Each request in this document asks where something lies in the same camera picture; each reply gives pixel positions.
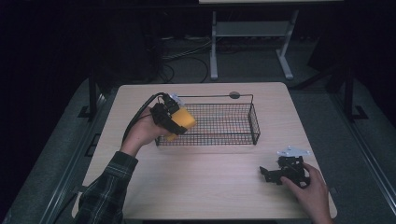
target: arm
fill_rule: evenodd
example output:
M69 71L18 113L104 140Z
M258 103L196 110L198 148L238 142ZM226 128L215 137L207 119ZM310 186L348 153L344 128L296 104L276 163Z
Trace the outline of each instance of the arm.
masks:
M147 108L129 131L120 151L81 195L75 223L121 223L126 190L139 149L167 131L154 124Z
M329 191L320 171L306 163L304 163L304 168L309 172L309 178L311 179L310 185L305 189L301 189L285 176L282 176L280 180L294 193L313 223L332 224Z

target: black wire basket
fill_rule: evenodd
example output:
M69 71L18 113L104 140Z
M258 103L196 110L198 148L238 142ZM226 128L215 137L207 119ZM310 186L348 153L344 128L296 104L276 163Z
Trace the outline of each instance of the black wire basket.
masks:
M219 102L248 97L247 103L222 104L185 104L187 110L195 117L197 124L179 135L173 141L163 136L156 139L157 146L214 146L214 145L256 145L260 137L259 122L253 104L253 95L212 95L212 96L178 96L184 102L192 97L202 99L213 97Z

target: plaid sleeve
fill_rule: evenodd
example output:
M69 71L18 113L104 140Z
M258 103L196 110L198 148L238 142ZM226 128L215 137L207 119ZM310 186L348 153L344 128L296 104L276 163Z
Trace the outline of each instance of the plaid sleeve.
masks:
M122 222L122 207L137 159L116 152L104 172L81 195L75 223Z

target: wire mesh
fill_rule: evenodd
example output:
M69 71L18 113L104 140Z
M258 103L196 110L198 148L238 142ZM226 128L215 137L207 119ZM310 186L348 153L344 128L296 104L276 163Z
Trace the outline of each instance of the wire mesh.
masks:
M260 136L253 103L189 104L197 124L174 141L156 139L157 146L256 145Z

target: hand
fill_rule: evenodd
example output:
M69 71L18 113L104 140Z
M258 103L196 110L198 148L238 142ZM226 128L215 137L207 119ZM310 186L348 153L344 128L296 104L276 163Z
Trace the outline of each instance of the hand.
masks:
M305 189L301 189L285 176L282 176L280 180L294 193L313 223L332 223L329 209L329 190L320 171L306 163L304 163L304 168L308 171L311 180L310 185Z
M139 149L160 135L168 134L165 128L160 127L154 123L149 112L149 107L146 108L140 116L137 123L128 132L127 137L122 143L121 152L127 153L131 156L136 156Z

